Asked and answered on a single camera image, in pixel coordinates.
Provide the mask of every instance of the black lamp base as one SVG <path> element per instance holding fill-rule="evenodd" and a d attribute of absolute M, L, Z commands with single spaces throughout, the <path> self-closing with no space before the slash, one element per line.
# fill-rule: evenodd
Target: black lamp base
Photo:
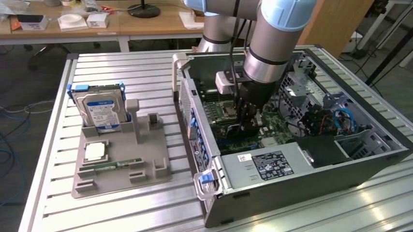
<path fill-rule="evenodd" d="M 154 18 L 160 15 L 160 9 L 148 4 L 144 5 L 144 9 L 139 4 L 128 7 L 128 9 L 131 8 L 133 9 L 128 10 L 128 13 L 131 16 L 135 16 L 138 18 Z"/>

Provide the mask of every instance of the cardboard box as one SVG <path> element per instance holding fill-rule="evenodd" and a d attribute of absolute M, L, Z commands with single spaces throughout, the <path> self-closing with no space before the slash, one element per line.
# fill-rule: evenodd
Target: cardboard box
<path fill-rule="evenodd" d="M 206 15 L 202 11 L 191 10 L 195 23 L 204 23 Z"/>
<path fill-rule="evenodd" d="M 107 13 L 91 14 L 85 22 L 89 28 L 107 28 L 109 23 L 109 16 Z"/>
<path fill-rule="evenodd" d="M 49 20 L 44 15 L 19 14 L 16 16 L 23 30 L 45 30 Z"/>

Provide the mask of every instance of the small white container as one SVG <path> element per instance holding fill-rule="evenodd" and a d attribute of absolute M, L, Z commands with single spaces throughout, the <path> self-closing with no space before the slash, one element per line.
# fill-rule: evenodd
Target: small white container
<path fill-rule="evenodd" d="M 63 6 L 75 6 L 76 0 L 60 0 Z"/>
<path fill-rule="evenodd" d="M 85 24 L 84 18 L 80 15 L 65 14 L 59 19 L 60 31 L 72 31 L 87 29 L 88 25 Z"/>
<path fill-rule="evenodd" d="M 108 14 L 91 14 L 85 22 L 89 28 L 107 28 L 109 23 Z"/>

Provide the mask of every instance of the white cable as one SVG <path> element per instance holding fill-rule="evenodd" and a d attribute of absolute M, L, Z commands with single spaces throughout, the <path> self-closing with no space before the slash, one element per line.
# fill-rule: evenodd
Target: white cable
<path fill-rule="evenodd" d="M 25 112 L 25 113 L 29 113 L 27 111 L 28 108 L 33 108 L 36 105 L 41 105 L 41 104 L 47 104 L 47 103 L 53 103 L 55 100 L 48 100 L 48 101 L 39 101 L 37 103 L 33 103 L 33 104 L 29 104 L 23 110 L 16 110 L 16 111 L 9 111 L 9 110 L 4 110 L 7 113 L 9 114 L 15 114 L 15 113 L 20 113 L 20 112 Z M 49 110 L 44 110 L 44 111 L 31 111 L 31 114 L 43 114 L 43 113 L 47 113 L 49 111 L 52 111 L 53 109 L 49 109 Z"/>

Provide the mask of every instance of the light blue joint cap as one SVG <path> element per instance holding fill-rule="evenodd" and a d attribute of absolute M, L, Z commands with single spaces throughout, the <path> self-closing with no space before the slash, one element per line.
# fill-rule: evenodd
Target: light blue joint cap
<path fill-rule="evenodd" d="M 204 12 L 204 16 L 218 16 L 219 14 L 211 13 L 211 12 Z"/>
<path fill-rule="evenodd" d="M 206 0 L 184 0 L 183 3 L 196 11 L 206 12 L 207 10 Z"/>
<path fill-rule="evenodd" d="M 262 0 L 260 11 L 278 30 L 294 32 L 307 25 L 317 0 Z"/>

